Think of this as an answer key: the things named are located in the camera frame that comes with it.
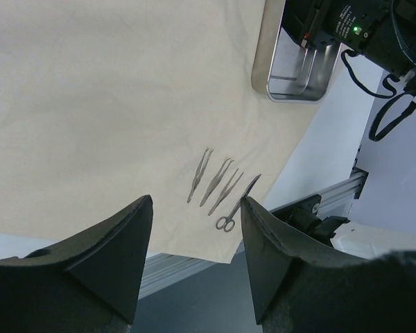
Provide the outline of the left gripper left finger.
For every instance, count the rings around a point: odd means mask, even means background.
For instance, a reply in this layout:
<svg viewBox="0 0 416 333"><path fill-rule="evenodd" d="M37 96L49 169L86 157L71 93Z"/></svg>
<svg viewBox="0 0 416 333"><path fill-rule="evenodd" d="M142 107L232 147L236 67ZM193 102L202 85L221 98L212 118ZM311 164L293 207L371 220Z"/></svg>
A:
<svg viewBox="0 0 416 333"><path fill-rule="evenodd" d="M152 223L145 195L63 241L0 259L0 332L129 332Z"/></svg>

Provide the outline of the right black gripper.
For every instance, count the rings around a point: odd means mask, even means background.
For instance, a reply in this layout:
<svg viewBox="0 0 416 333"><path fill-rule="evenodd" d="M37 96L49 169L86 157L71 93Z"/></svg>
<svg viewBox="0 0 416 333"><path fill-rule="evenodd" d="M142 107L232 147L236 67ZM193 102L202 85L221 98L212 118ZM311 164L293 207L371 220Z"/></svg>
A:
<svg viewBox="0 0 416 333"><path fill-rule="evenodd" d="M336 42L390 73L416 68L416 1L287 1L284 30L302 48Z"/></svg>

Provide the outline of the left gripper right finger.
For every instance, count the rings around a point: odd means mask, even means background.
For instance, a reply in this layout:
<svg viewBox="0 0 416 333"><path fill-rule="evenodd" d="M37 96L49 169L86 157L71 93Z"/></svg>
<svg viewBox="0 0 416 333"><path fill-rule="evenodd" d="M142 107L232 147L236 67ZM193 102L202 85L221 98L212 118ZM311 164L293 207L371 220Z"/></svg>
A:
<svg viewBox="0 0 416 333"><path fill-rule="evenodd" d="M365 259L287 224L277 249L257 232L251 200L241 200L241 229L264 332L416 332L416 250Z"/></svg>

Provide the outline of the steel surgical scissors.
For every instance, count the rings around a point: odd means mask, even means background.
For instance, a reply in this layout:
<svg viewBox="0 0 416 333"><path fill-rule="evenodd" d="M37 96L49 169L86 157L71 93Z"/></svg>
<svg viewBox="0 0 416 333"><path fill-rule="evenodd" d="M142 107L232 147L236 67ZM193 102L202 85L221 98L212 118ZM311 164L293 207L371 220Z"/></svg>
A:
<svg viewBox="0 0 416 333"><path fill-rule="evenodd" d="M234 229L234 227L236 225L236 221L234 220L234 217L235 217L236 213L238 212L238 210L241 206L241 199L246 197L252 191L253 187L256 185L256 183L260 179L260 177L261 177L261 174L255 176L254 179L247 186L247 188L245 189L245 191L243 192L241 197L238 199L236 204L234 205L232 211L228 215L221 216L217 220L217 222L215 224L215 227L216 227L217 230L223 230L224 232L231 232Z"/></svg>

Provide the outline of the steel instrument tray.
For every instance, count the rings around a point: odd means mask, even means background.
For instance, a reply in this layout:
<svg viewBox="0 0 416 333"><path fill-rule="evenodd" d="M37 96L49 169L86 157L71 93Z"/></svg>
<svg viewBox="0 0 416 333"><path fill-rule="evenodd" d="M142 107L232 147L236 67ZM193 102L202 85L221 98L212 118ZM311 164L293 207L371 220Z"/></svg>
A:
<svg viewBox="0 0 416 333"><path fill-rule="evenodd" d="M282 26L285 1L266 1L251 73L258 94L274 102L317 102L327 93L341 45L309 49L292 41Z"/></svg>

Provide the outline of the steel tweezers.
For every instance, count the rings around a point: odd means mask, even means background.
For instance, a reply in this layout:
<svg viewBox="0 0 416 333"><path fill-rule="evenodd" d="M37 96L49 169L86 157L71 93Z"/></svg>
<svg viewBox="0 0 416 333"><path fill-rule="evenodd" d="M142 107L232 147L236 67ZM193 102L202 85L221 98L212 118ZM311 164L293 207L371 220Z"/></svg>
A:
<svg viewBox="0 0 416 333"><path fill-rule="evenodd" d="M225 161L223 162L222 166L220 167L216 175L211 179L207 187L207 190L204 196L202 197L202 200L200 201L199 207L202 207L207 202L207 199L211 196L212 192L217 188L217 186L223 179L223 176L225 175L226 171L228 170L231 163L233 163L233 161L234 159L230 157L225 159Z"/></svg>
<svg viewBox="0 0 416 333"><path fill-rule="evenodd" d="M202 155L202 157L201 157L201 159L198 163L198 166L196 168L196 172L195 172L195 175L194 175L192 183L191 183L191 189L190 189L190 192L189 192L189 195L188 195L188 198L187 198L187 203L191 202L191 200L193 198L193 195L194 195L194 192L197 189L198 185L200 184L200 181L201 181L201 179L202 179L202 177L205 173L205 169L207 168L209 159L210 159L211 154L213 152L214 152L214 150L209 148L209 147L205 149L205 151L204 151L204 153L203 153L203 155Z"/></svg>
<svg viewBox="0 0 416 333"><path fill-rule="evenodd" d="M230 194L230 192L235 188L236 184L239 182L239 180L243 177L244 172L242 172L238 178L235 178L236 174L238 173L239 169L236 169L235 172L233 173L233 175L231 176L231 178L228 180L228 182L226 183L226 185L223 187L223 189L221 190L219 197L217 199L217 201L214 203L214 205L212 206L212 208L209 210L208 215L207 216L211 216L216 208L228 197L228 195Z"/></svg>

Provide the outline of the beige wrapping cloth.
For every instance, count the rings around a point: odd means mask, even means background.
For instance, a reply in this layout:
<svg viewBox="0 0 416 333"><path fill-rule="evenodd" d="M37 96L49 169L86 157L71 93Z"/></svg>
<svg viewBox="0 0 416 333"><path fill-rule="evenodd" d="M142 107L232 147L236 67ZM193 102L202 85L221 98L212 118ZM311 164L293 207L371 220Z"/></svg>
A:
<svg viewBox="0 0 416 333"><path fill-rule="evenodd" d="M230 262L241 229L216 220L259 174L266 197L319 109L252 89L263 6L0 1L0 233L64 239L149 195L150 251Z"/></svg>

